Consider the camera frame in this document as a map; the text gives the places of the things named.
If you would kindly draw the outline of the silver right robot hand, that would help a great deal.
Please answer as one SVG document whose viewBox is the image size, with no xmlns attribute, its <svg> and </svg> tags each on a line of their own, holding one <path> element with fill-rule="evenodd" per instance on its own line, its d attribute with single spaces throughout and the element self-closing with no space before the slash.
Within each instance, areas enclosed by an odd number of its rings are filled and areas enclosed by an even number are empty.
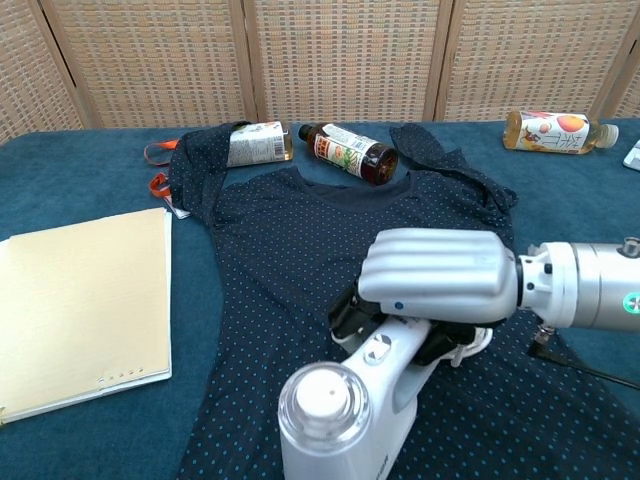
<svg viewBox="0 0 640 480">
<path fill-rule="evenodd" d="M 371 333 L 391 317 L 431 323 L 412 359 L 426 366 L 494 328 L 522 300 L 522 269 L 492 231 L 397 228 L 381 231 L 360 273 L 329 309 L 336 341 Z"/>
</svg>

